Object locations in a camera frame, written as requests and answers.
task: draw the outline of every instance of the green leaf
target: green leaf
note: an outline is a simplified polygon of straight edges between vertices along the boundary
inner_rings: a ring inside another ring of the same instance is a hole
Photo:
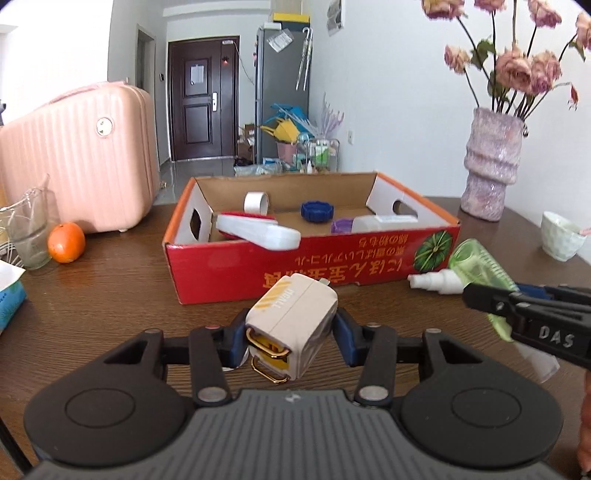
[[[480,40],[480,42],[478,42],[478,45],[476,46],[476,49],[480,52],[480,51],[487,51],[489,53],[493,53],[496,55],[496,50],[495,50],[495,46],[492,44],[491,41],[489,40]]]
[[[471,50],[470,53],[472,53],[470,62],[475,65],[478,70],[482,70],[489,53],[496,55],[495,46],[488,40],[480,40],[476,46],[476,50]]]
[[[495,71],[494,70],[491,72],[490,78],[491,79],[488,82],[488,88],[487,88],[488,95],[492,97],[492,95],[493,95],[492,89],[494,86],[495,87],[495,91],[494,91],[495,98],[501,98],[502,100],[504,100],[506,102],[509,101],[507,95],[504,95],[503,97],[501,97],[501,95],[503,95],[503,93],[505,93],[505,88],[499,82],[497,82],[495,85]]]
[[[586,60],[585,50],[578,43],[576,43],[575,41],[572,41],[571,43],[569,43],[569,48],[574,48],[576,51],[579,52],[579,55],[581,55],[581,58],[583,59],[583,61]]]

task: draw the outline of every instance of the white tape roll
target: white tape roll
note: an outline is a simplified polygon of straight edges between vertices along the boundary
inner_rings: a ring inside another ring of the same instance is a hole
[[[248,192],[244,198],[244,211],[266,215],[269,211],[269,197],[265,192]]]

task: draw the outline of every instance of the white paper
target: white paper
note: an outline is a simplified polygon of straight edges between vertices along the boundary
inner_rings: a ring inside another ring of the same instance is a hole
[[[194,83],[203,83],[205,77],[205,67],[203,65],[193,65],[191,67],[191,85]]]
[[[289,36],[289,33],[286,30],[282,31],[276,37],[269,39],[269,45],[275,50],[277,53],[284,50],[293,39]]]
[[[15,283],[23,273],[25,273],[24,268],[15,267],[0,260],[0,291]]]

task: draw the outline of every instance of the flower stem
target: flower stem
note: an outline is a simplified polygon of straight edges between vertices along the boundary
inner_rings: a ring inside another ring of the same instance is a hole
[[[528,118],[528,117],[529,117],[529,116],[530,116],[532,113],[534,113],[534,110],[535,110],[536,108],[538,108],[538,105],[539,105],[539,104],[542,102],[542,100],[544,100],[544,99],[546,98],[546,95],[548,95],[548,94],[549,94],[551,91],[552,91],[552,90],[549,90],[548,92],[546,92],[546,93],[545,93],[545,94],[542,96],[542,98],[541,98],[540,100],[538,100],[538,103],[536,103],[536,104],[534,105],[534,107],[533,107],[533,108],[532,108],[532,109],[531,109],[531,110],[530,110],[530,111],[529,111],[529,112],[526,114],[526,116],[524,117],[524,119],[523,119],[523,120],[525,120],[525,119],[526,119],[526,118]]]
[[[527,55],[526,55],[526,57],[529,57],[529,56],[530,56],[530,53],[531,53],[531,47],[532,47],[532,46],[533,46],[533,44],[534,44],[534,37],[535,37],[535,32],[536,32],[537,30],[538,30],[538,27],[537,27],[537,25],[536,25],[536,26],[534,27],[534,32],[531,34],[530,47],[527,49]]]
[[[492,46],[495,52],[492,54],[492,62],[493,62],[493,72],[495,72],[495,78],[492,81],[492,106],[491,110],[495,111],[495,93],[496,93],[496,26],[495,26],[495,13],[491,13],[492,17]],[[501,99],[498,98],[496,100],[497,106],[501,104]]]
[[[564,83],[557,83],[556,85],[554,85],[554,87],[552,88],[552,90],[556,90],[558,87],[564,87],[566,85],[571,85],[571,82],[564,82]],[[548,95],[552,90],[548,90],[540,100],[538,100],[538,103],[536,103],[533,108],[531,108],[528,112],[525,113],[524,119],[526,120],[532,113],[534,113],[534,110],[536,108],[538,108],[538,105],[540,103],[542,103],[542,100],[544,100],[546,98],[546,95]]]
[[[513,0],[513,46],[517,45],[517,0]]]
[[[468,76],[468,72],[466,73],[466,80],[468,80],[468,86],[470,87],[470,90],[472,91],[472,95],[474,95],[474,100],[476,100],[476,106],[478,108],[480,108],[480,103],[478,102],[478,97],[476,96],[476,92],[474,91],[474,88],[472,87],[472,82],[470,81],[470,77]]]
[[[560,57],[558,57],[558,61],[562,60],[562,57],[564,57],[564,52],[566,51],[566,49],[569,47],[570,43],[577,38],[577,34],[573,35],[573,38],[571,38],[566,45],[564,46],[564,48],[562,49],[562,52],[560,53]]]
[[[464,32],[466,32],[466,35],[468,35],[468,38],[470,39],[470,42],[472,43],[472,47],[474,48],[474,55],[476,55],[476,58],[478,58],[478,62],[480,62],[480,65],[482,65],[482,71],[484,72],[486,79],[490,82],[491,78],[488,76],[488,74],[484,68],[484,62],[482,61],[482,58],[480,57],[480,54],[478,53],[478,50],[476,49],[476,44],[474,43],[474,40],[472,39],[470,32],[468,32],[468,29],[466,28],[466,26],[464,25],[464,22],[462,21],[462,19],[460,17],[457,18],[457,21],[460,22],[460,25],[464,29]]]
[[[523,108],[523,104],[525,103],[525,97],[526,97],[526,95],[523,94],[523,98],[521,99],[521,102],[519,103],[519,106],[517,107],[517,111],[515,112],[515,116],[518,116],[519,118],[521,118],[521,109]]]
[[[511,107],[513,106],[513,102],[515,102],[515,97],[516,96],[517,96],[517,90],[513,94],[513,97],[511,97],[511,101],[509,102],[509,106],[507,107],[507,111],[505,112],[505,114],[508,114],[509,113],[509,110],[511,110]]]

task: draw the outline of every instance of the glass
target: glass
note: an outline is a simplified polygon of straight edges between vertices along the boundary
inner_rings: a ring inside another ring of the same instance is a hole
[[[28,190],[14,205],[0,208],[0,228],[5,229],[24,268],[36,270],[49,262],[45,189]]]

